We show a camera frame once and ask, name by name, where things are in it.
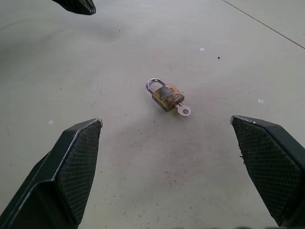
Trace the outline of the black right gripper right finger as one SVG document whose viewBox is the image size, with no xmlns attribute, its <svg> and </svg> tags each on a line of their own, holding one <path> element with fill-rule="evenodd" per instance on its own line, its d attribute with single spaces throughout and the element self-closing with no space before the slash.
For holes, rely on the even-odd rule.
<svg viewBox="0 0 305 229">
<path fill-rule="evenodd" d="M 246 170 L 278 226 L 305 229 L 305 148 L 282 126 L 233 115 Z"/>
</svg>

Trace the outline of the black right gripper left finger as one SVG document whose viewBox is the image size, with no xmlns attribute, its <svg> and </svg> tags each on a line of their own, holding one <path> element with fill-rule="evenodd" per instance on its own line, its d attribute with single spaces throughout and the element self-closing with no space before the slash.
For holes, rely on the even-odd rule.
<svg viewBox="0 0 305 229">
<path fill-rule="evenodd" d="M 78 229 L 92 188 L 100 118 L 63 131 L 0 215 L 0 229 Z"/>
</svg>

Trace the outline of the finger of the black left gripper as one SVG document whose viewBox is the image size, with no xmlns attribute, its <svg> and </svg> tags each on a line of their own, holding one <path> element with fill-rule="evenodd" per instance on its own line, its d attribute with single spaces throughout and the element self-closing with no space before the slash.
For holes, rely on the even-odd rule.
<svg viewBox="0 0 305 229">
<path fill-rule="evenodd" d="M 65 10 L 81 15 L 94 15 L 96 7 L 93 0 L 52 0 Z"/>
</svg>

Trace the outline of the small silver key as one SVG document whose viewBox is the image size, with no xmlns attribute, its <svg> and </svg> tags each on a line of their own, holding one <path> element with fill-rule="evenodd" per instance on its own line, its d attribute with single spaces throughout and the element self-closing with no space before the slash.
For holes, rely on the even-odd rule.
<svg viewBox="0 0 305 229">
<path fill-rule="evenodd" d="M 188 107 L 186 105 L 183 105 L 181 103 L 177 103 L 175 105 L 175 107 L 177 109 L 178 114 L 181 115 L 181 116 L 189 116 L 191 114 L 190 107 Z"/>
</svg>

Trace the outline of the worn brass padlock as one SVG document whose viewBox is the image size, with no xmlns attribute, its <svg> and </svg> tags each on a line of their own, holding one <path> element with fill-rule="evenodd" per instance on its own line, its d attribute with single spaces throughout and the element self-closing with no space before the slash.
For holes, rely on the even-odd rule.
<svg viewBox="0 0 305 229">
<path fill-rule="evenodd" d="M 152 83 L 159 83 L 161 87 L 154 91 L 150 87 Z M 172 84 L 165 83 L 158 78 L 150 79 L 146 84 L 146 89 L 152 94 L 153 100 L 166 112 L 171 111 L 178 103 L 184 100 L 184 95 Z"/>
</svg>

